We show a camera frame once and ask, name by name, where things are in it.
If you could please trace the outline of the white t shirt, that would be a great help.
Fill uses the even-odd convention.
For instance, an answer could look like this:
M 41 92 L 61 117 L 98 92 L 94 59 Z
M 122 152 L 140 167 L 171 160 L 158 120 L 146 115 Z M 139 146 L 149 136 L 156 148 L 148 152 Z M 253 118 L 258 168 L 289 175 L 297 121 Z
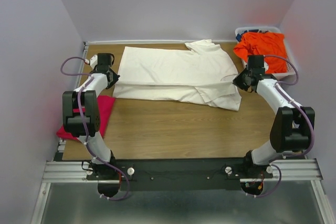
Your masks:
M 238 111 L 238 75 L 229 54 L 210 39 L 186 50 L 125 47 L 113 95 L 119 99 L 179 101 Z

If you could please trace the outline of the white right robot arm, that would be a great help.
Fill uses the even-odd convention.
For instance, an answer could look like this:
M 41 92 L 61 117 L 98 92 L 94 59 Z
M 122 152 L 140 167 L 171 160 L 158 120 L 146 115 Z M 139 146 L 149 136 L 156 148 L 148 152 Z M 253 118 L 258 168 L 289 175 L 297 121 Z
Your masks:
M 282 88 L 283 81 L 266 73 L 264 63 L 268 57 L 249 55 L 246 68 L 233 80 L 241 90 L 255 92 L 264 98 L 275 113 L 269 141 L 244 157 L 241 171 L 249 178 L 277 159 L 307 155 L 315 141 L 314 109 L 295 101 Z

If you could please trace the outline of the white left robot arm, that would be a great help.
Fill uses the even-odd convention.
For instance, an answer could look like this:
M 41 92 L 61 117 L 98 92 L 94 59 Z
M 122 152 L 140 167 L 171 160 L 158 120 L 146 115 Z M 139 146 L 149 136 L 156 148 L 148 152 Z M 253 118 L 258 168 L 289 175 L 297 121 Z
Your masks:
M 65 64 L 73 59 L 80 59 L 89 65 L 90 72 L 67 73 Z M 91 156 L 92 164 L 98 166 L 98 173 L 104 179 L 112 179 L 121 171 L 116 168 L 115 157 L 100 133 L 101 116 L 98 96 L 103 90 L 113 87 L 120 76 L 112 70 L 114 55 L 98 53 L 91 59 L 70 57 L 65 60 L 60 71 L 66 76 L 86 76 L 82 85 L 62 94 L 62 125 L 67 133 L 79 139 Z

